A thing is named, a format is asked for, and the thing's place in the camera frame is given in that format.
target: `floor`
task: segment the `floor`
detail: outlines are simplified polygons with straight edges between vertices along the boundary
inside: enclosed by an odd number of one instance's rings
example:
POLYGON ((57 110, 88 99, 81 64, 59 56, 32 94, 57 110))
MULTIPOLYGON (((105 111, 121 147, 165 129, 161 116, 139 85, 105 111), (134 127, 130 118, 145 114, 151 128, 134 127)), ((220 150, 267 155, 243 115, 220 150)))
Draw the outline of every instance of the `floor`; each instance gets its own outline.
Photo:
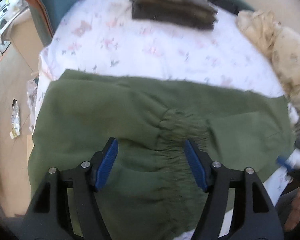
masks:
POLYGON ((27 173, 27 135, 29 108, 26 82, 31 69, 11 44, 0 58, 0 204, 8 217, 25 214, 30 202, 30 183, 27 173), (10 117, 12 101, 20 108, 21 135, 12 140, 10 117))

